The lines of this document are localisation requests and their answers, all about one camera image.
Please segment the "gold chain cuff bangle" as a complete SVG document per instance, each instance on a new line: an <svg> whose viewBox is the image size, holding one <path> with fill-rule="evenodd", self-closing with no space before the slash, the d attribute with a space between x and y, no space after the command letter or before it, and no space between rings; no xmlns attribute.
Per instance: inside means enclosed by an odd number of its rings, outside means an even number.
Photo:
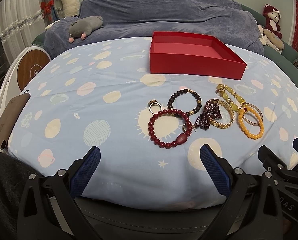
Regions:
<svg viewBox="0 0 298 240"><path fill-rule="evenodd" d="M227 123L227 124L224 124L224 123L218 121L218 120L220 120L220 118L210 117L209 118L210 124L212 126L215 126L217 128L220 128L220 129L229 128L234 123L234 120L235 120L234 110L232 109L232 107L227 102L225 102L223 100L212 99L212 102L213 103L217 103L218 106L222 106L223 108L225 108L227 110L227 112L228 112L228 114L230 116L230 122Z"/></svg>

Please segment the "gold hoop earring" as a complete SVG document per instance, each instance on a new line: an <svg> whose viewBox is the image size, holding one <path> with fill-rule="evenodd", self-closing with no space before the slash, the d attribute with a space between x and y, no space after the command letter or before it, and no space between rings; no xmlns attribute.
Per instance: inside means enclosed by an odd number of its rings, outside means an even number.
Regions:
<svg viewBox="0 0 298 240"><path fill-rule="evenodd" d="M183 130L184 133L186 133L186 132L189 132L189 133L196 132L196 129L195 129L195 127L193 126L193 124L191 122L184 123L183 126L182 126L182 130Z"/></svg>

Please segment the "thin rose gold bangle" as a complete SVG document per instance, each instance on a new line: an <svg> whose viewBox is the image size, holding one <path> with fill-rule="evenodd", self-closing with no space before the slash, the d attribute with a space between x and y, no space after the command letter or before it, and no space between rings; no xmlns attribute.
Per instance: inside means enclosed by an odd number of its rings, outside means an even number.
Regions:
<svg viewBox="0 0 298 240"><path fill-rule="evenodd" d="M261 120L263 120L263 114L262 114L262 112L261 112L255 105L253 105L253 104L251 104L251 103L246 103L246 104L244 104L244 107L246 107L246 106L249 106L249 107L252 108L253 110L256 110L256 112L259 114ZM250 125L252 125L252 126L257 126L257 125L258 125L257 122L251 122L251 121L248 120L245 116L243 116L242 118L243 118L243 120L244 120L246 123L248 123L248 124L250 124Z"/></svg>

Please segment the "purple garnet bead strand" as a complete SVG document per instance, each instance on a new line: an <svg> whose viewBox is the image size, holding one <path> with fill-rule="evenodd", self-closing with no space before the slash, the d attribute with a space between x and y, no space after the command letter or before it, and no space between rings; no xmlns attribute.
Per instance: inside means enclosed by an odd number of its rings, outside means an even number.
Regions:
<svg viewBox="0 0 298 240"><path fill-rule="evenodd" d="M220 119L222 119L222 115L220 113L219 100L211 99L205 103L202 113L198 116L194 123L194 127L206 131L210 128L211 120Z"/></svg>

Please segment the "light blue planet bedsheet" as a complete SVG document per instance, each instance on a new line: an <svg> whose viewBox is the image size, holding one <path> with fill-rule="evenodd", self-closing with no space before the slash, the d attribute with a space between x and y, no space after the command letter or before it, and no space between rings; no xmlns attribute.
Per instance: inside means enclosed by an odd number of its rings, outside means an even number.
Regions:
<svg viewBox="0 0 298 240"><path fill-rule="evenodd" d="M8 153L50 176L82 158L92 146L100 165L83 195L139 209L200 209L224 202L199 156L208 144L233 167L261 174L257 157L266 145L288 168L298 163L298 89L272 61L234 47L247 64L241 80L197 75L152 74L149 37L75 47L54 58L26 86L30 99L7 143ZM249 139L234 123L197 129L187 142L161 149L149 137L153 112L184 88L203 101L219 83L263 113L265 132Z"/></svg>

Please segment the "brown leather pouch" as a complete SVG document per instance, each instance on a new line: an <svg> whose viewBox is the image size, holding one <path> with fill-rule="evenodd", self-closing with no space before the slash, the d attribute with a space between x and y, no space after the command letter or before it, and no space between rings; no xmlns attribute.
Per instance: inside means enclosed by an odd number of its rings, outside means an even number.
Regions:
<svg viewBox="0 0 298 240"><path fill-rule="evenodd" d="M30 96L30 93L15 96L4 109L0 117L0 150L7 148L11 132Z"/></svg>

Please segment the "beige spotted plush toy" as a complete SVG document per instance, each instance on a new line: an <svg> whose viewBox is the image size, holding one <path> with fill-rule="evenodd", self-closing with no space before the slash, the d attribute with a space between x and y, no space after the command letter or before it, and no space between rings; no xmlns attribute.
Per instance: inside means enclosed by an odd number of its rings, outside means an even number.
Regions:
<svg viewBox="0 0 298 240"><path fill-rule="evenodd" d="M259 40L262 43L262 45L269 46L270 48L274 49L275 51L281 54L285 48L285 45L281 41L281 39L269 29L265 29L259 24L257 26L260 31Z"/></svg>

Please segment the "white round wooden side table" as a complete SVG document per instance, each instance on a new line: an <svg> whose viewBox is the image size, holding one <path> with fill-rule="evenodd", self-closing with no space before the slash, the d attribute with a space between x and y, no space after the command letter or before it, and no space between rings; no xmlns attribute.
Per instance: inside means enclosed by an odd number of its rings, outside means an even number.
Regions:
<svg viewBox="0 0 298 240"><path fill-rule="evenodd" d="M51 61L40 46L25 48L9 67L0 89L0 117L11 98L18 96L26 85Z"/></svg>

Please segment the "red shallow cardboard box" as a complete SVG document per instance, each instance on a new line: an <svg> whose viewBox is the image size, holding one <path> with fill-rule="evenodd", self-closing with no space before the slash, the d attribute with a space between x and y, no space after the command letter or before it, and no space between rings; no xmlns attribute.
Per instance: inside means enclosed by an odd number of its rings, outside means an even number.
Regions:
<svg viewBox="0 0 298 240"><path fill-rule="evenodd" d="M150 46L152 74L190 74L240 80L247 64L210 35L155 31Z"/></svg>

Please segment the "red monkey plush toy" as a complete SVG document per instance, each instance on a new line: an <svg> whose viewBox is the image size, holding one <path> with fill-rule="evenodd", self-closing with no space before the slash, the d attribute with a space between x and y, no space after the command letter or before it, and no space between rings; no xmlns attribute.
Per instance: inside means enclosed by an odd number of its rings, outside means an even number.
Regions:
<svg viewBox="0 0 298 240"><path fill-rule="evenodd" d="M282 39L282 33L280 33L279 21L281 19L281 13L275 7L265 4L263 9L263 16L266 18L266 29L272 31L278 38Z"/></svg>

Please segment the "grey mole plush toy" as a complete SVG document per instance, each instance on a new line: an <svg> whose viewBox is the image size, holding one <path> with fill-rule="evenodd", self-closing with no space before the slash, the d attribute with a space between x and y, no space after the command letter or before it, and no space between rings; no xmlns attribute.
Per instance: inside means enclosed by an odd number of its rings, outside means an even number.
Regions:
<svg viewBox="0 0 298 240"><path fill-rule="evenodd" d="M101 16L89 16L73 22L69 27L69 43L74 39L85 40L93 31L103 27L103 18Z"/></svg>

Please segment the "white sheer curtain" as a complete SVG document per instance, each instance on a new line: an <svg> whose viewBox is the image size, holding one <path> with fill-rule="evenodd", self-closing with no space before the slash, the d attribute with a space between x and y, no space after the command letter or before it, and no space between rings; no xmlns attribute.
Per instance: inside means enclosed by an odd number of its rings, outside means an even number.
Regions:
<svg viewBox="0 0 298 240"><path fill-rule="evenodd" d="M45 31L42 0L2 0L0 39L9 63Z"/></svg>

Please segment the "dark blue plush blanket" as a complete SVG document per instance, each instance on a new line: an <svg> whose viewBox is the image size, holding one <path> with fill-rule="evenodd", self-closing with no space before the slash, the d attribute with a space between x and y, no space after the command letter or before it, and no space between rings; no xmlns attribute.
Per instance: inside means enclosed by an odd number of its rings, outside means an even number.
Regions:
<svg viewBox="0 0 298 240"><path fill-rule="evenodd" d="M101 16L103 27L85 40L69 43L69 26L89 16ZM255 18L234 0L83 0L77 17L66 17L46 31L44 49L55 58L75 46L148 37L154 31L206 34L232 46L265 53Z"/></svg>

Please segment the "red ribbon bow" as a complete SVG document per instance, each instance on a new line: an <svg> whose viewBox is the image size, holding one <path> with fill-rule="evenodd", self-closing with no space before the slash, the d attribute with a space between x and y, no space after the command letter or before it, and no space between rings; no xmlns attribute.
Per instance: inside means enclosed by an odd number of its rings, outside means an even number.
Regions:
<svg viewBox="0 0 298 240"><path fill-rule="evenodd" d="M54 5L54 0L50 0L48 2L41 2L41 10L43 12L43 18L47 18L48 21L51 22L52 20L52 16L51 16L51 12L52 12L52 8Z"/></svg>

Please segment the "green bed frame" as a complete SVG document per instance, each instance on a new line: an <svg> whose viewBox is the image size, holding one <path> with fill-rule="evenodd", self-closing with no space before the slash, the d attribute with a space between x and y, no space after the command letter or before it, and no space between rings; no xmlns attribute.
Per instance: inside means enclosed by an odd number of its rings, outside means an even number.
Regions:
<svg viewBox="0 0 298 240"><path fill-rule="evenodd" d="M242 4L241 9L250 12L258 25L261 25L263 29L266 28L266 16ZM281 42L284 44L284 49L281 52L266 45L264 46L264 56L273 61L298 88L298 52L286 42Z"/></svg>

